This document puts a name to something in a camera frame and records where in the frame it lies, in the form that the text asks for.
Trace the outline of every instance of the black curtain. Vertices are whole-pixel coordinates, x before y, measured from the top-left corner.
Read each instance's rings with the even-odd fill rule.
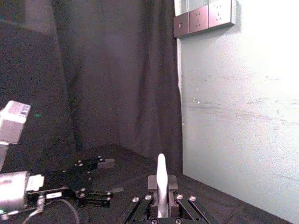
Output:
[[[173,0],[52,1],[77,148],[116,143],[182,171]]]
[[[20,141],[10,145],[2,173],[59,168],[75,151],[70,108],[54,35],[0,22],[0,108],[31,105]]]

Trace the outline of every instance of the cable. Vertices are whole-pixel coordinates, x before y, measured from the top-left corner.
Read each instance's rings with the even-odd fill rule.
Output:
[[[46,204],[44,205],[44,207],[48,206],[49,204],[52,204],[53,202],[54,202],[54,201],[50,201],[50,202],[46,203]],[[20,213],[27,212],[27,211],[35,210],[35,209],[37,209],[37,207],[33,207],[33,208],[29,208],[29,209],[23,209],[23,210],[20,210],[20,211],[19,211],[19,214],[20,214]]]
[[[51,202],[45,204],[44,207],[46,207],[46,206],[49,205],[49,204],[52,204],[53,202],[57,202],[57,201],[59,201],[59,202],[63,202],[63,203],[65,203],[65,204],[67,204],[67,206],[68,206],[68,207],[72,210],[72,212],[74,213],[74,216],[75,216],[75,219],[76,219],[76,224],[80,224],[80,218],[79,218],[79,215],[78,215],[76,209],[74,208],[74,206],[73,206],[71,203],[69,203],[68,201],[66,201],[66,200],[64,200],[64,199],[51,201]],[[36,215],[36,214],[37,214],[37,213],[36,213],[36,210],[35,210],[34,212],[32,212],[32,213],[31,213],[31,214],[24,220],[24,222],[23,222],[22,224],[26,224],[26,223],[30,220],[30,218],[33,217],[33,216]]]
[[[70,207],[70,209],[72,210],[72,212],[74,213],[74,215],[75,215],[76,224],[80,224],[80,218],[79,218],[79,215],[78,215],[76,209],[74,208],[74,206],[71,203],[69,203],[68,201],[64,200],[64,199],[60,199],[60,200],[57,200],[57,201],[60,201],[60,202],[63,202],[65,204],[67,204]]]

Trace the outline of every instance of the cylindrical motor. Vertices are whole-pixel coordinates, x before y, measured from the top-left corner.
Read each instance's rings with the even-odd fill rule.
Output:
[[[24,208],[28,178],[28,171],[0,174],[0,210],[10,212]]]

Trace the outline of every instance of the electrical socket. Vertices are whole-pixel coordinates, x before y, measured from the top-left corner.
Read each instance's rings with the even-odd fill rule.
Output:
[[[189,33],[189,12],[173,18],[173,36],[178,37]]]
[[[189,12],[190,33],[208,29],[208,6],[194,9]]]
[[[209,28],[235,24],[236,0],[218,0],[209,4]]]

